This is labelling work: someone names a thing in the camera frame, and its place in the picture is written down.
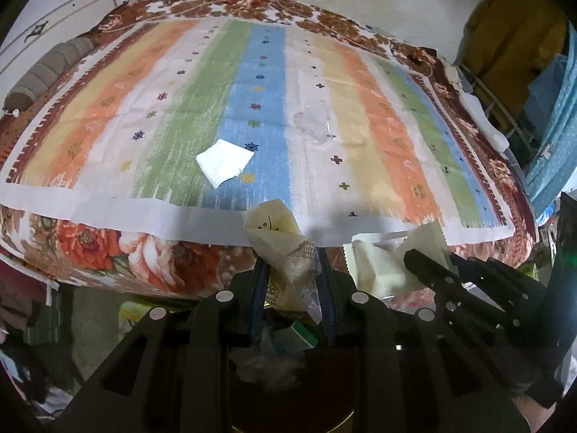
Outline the clear thin plastic film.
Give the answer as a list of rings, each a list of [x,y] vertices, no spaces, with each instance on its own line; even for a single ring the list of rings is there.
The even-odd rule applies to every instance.
[[[305,140],[316,146],[323,146],[336,138],[331,127],[330,111],[323,102],[305,103],[294,115],[294,127]]]

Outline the white green medicine box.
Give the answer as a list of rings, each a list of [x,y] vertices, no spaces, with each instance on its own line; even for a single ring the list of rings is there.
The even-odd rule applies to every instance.
[[[274,338],[287,354],[314,349],[319,343],[319,339],[299,322],[274,331]]]

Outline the blue dotted cloth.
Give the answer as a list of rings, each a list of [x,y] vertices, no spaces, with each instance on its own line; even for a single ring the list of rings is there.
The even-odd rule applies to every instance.
[[[527,168],[526,193],[537,217],[560,195],[576,170],[576,29],[568,43],[529,85],[525,115],[539,143]]]

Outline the yellow hanging cloth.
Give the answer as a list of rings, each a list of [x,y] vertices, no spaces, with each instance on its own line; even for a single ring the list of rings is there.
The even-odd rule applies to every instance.
[[[463,63],[517,116],[528,86],[563,51],[567,25],[555,0],[483,0],[466,24]]]

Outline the pale yellow paper wrapper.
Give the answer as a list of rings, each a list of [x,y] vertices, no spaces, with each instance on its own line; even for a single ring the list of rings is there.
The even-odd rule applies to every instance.
[[[271,268],[266,301],[281,312],[306,313],[320,323],[319,252],[301,233],[294,214],[281,200],[270,200],[250,209],[243,226],[250,246]]]

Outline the green floral floor mat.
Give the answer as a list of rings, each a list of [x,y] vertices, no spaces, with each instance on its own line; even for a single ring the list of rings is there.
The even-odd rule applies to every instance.
[[[135,301],[123,302],[118,311],[118,326],[121,336],[127,334],[142,317],[151,311],[151,305]]]

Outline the white paper sheet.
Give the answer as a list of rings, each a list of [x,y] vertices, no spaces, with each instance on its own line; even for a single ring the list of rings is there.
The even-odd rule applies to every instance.
[[[199,153],[197,161],[202,174],[213,189],[243,173],[254,153],[225,140],[219,139],[214,145]]]

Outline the striped colourful bed sheet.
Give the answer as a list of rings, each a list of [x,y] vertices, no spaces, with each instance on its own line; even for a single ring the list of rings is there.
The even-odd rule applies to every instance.
[[[510,237],[511,208],[472,146],[437,60],[377,56],[298,26],[232,18],[137,23],[85,57],[29,120],[1,203],[168,240],[241,244],[243,215],[281,200],[322,246],[435,221],[448,244]],[[336,136],[294,115],[327,104]],[[254,153],[213,189],[195,157]]]

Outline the black gold-rimmed trash bin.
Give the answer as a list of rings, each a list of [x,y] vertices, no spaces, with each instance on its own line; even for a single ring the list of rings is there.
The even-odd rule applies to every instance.
[[[274,331],[295,322],[318,339],[311,350],[287,354]],[[302,314],[283,314],[264,308],[261,339],[254,354],[230,364],[230,417],[235,432],[350,432],[353,412],[322,404],[317,356],[320,327]]]

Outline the grey rolled bolster pillow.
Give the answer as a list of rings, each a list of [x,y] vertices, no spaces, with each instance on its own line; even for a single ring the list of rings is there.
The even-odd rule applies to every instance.
[[[95,48],[88,37],[77,37],[59,43],[42,56],[8,92],[3,110],[27,110],[79,60]]]

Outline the cream paper with zigzag edge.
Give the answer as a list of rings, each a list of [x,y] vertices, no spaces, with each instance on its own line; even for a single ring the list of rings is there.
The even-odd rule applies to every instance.
[[[348,274],[359,291],[385,299],[421,290],[424,285],[404,264],[407,251],[416,249],[449,269],[449,248],[437,222],[393,233],[359,233],[343,247]]]

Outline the white headboard panel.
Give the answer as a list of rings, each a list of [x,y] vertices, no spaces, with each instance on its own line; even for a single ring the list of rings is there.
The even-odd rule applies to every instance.
[[[60,42],[87,32],[118,6],[117,0],[69,0],[24,29],[1,50],[1,75],[26,71]]]

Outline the floral brown blanket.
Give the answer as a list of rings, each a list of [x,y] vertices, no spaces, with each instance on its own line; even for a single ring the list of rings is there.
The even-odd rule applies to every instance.
[[[536,225],[523,186],[504,153],[493,146],[481,130],[482,110],[454,86],[443,60],[431,49],[405,44],[348,17],[294,0],[129,1],[110,11],[79,37],[88,37],[95,44],[90,55],[117,40],[137,23],[202,18],[298,26],[377,56],[393,53],[402,62],[437,60],[443,67],[442,81],[458,94],[458,99],[449,102],[449,110],[451,113],[466,110],[470,115],[475,126],[472,146],[496,180],[498,191],[511,208],[514,222],[510,237],[478,244],[449,244],[449,247],[463,256],[493,257],[511,266],[520,265],[528,257],[536,240]],[[1,170],[23,127],[84,58],[27,110],[5,112],[1,121]],[[408,229],[363,233],[405,230]],[[168,240],[151,233],[124,232],[46,217],[1,203],[1,257],[5,262],[62,283],[136,294],[200,298],[220,289],[228,284],[233,274],[250,266],[251,253],[244,230],[243,234],[245,239],[241,244]],[[337,246],[322,246],[309,238],[317,246],[338,253],[355,235]]]

